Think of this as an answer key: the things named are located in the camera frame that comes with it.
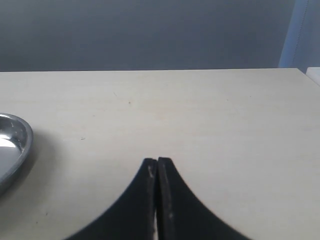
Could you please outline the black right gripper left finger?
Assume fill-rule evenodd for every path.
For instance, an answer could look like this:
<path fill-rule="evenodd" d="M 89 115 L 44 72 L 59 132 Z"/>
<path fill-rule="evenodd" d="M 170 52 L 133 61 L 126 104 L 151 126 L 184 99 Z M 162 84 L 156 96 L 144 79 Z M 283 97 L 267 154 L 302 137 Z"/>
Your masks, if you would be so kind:
<path fill-rule="evenodd" d="M 157 160 L 146 158 L 122 195 L 101 216 L 69 240 L 152 240 L 154 238 Z"/>

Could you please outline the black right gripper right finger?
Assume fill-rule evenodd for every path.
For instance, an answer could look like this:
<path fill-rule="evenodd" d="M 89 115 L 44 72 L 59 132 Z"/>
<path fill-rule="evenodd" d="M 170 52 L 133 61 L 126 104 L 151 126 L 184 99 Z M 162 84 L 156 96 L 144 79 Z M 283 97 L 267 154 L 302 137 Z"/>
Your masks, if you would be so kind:
<path fill-rule="evenodd" d="M 167 157 L 157 161 L 157 232 L 159 240 L 247 239 L 195 196 Z"/>

